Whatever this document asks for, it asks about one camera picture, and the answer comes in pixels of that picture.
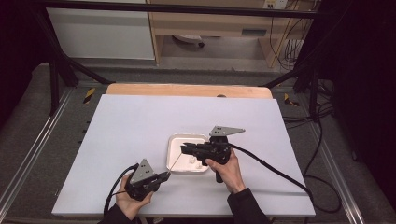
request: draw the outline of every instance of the black controller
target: black controller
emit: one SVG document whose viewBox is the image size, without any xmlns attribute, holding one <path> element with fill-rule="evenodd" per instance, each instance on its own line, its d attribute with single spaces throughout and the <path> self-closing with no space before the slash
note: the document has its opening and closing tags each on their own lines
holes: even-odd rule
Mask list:
<svg viewBox="0 0 396 224">
<path fill-rule="evenodd" d="M 169 179 L 170 172 L 154 174 L 146 160 L 134 166 L 134 171 L 129 176 L 125 185 L 125 190 L 129 196 L 135 200 L 143 201 L 146 196 L 157 191 L 162 182 Z"/>
<path fill-rule="evenodd" d="M 202 162 L 203 166 L 207 166 L 205 160 L 210 159 L 224 165 L 230 159 L 231 148 L 228 145 L 226 136 L 212 136 L 209 142 L 203 144 L 184 143 L 181 147 L 183 154 L 192 155 Z M 216 181 L 222 183 L 221 176 L 216 172 Z"/>
</svg>

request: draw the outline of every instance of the black sleeve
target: black sleeve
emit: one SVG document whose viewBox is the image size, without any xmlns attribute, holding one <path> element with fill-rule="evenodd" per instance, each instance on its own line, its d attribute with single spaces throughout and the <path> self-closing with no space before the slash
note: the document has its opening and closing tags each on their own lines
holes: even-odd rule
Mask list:
<svg viewBox="0 0 396 224">
<path fill-rule="evenodd" d="M 120 208 L 114 204 L 107 212 L 105 218 L 98 224 L 131 224 L 133 223 L 127 216 L 125 216 Z"/>
<path fill-rule="evenodd" d="M 250 189 L 231 194 L 227 199 L 233 212 L 235 224 L 269 224 L 270 221 L 260 209 Z"/>
</svg>

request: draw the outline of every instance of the wooden edge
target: wooden edge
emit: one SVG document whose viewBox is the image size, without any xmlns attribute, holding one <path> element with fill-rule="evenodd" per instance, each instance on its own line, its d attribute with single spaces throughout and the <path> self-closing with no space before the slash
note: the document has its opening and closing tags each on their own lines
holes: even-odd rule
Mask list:
<svg viewBox="0 0 396 224">
<path fill-rule="evenodd" d="M 106 94 L 115 95 L 168 95 L 168 96 L 209 96 L 223 95 L 231 98 L 272 99 L 272 93 L 264 87 L 212 86 L 180 84 L 124 84 L 108 86 Z"/>
</svg>

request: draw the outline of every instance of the white tray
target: white tray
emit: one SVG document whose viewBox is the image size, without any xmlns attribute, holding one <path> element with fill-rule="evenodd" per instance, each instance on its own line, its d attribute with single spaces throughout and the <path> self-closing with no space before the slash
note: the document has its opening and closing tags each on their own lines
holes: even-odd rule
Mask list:
<svg viewBox="0 0 396 224">
<path fill-rule="evenodd" d="M 208 142 L 208 139 L 203 134 L 174 134 L 169 138 L 168 156 L 166 167 L 171 169 L 173 174 L 201 174 L 205 172 L 208 166 L 203 166 L 201 161 L 198 161 L 192 155 L 181 153 L 180 146 L 183 143 L 203 143 Z"/>
</svg>

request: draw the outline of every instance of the human hand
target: human hand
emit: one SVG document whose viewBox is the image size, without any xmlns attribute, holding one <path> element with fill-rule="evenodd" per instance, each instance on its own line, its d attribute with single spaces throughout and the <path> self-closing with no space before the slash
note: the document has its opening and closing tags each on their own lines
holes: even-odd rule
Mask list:
<svg viewBox="0 0 396 224">
<path fill-rule="evenodd" d="M 153 191 L 150 192 L 142 202 L 139 202 L 139 201 L 131 198 L 128 195 L 128 193 L 125 192 L 125 185 L 126 185 L 127 180 L 128 180 L 128 175 L 125 175 L 121 180 L 119 192 L 122 192 L 122 193 L 119 193 L 116 195 L 116 204 L 119 206 L 122 213 L 125 216 L 127 216 L 130 220 L 132 220 L 137 215 L 140 208 L 142 208 L 144 205 L 150 203 L 151 196 L 154 192 Z"/>
<path fill-rule="evenodd" d="M 231 149 L 230 159 L 224 165 L 210 159 L 206 159 L 205 162 L 213 171 L 219 172 L 228 191 L 231 193 L 235 194 L 246 188 L 242 179 L 241 170 L 239 169 L 238 158 L 233 152 L 233 149 Z"/>
</svg>

